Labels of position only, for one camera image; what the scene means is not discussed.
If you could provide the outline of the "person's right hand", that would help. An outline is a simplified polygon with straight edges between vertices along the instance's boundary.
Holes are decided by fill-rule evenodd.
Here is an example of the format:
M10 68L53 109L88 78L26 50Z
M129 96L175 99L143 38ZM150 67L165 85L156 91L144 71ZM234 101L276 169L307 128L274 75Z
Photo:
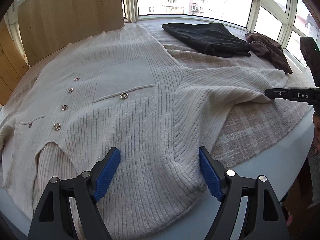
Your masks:
M320 117L316 113L313 115L313 124L314 124L315 154L319 154L320 152Z

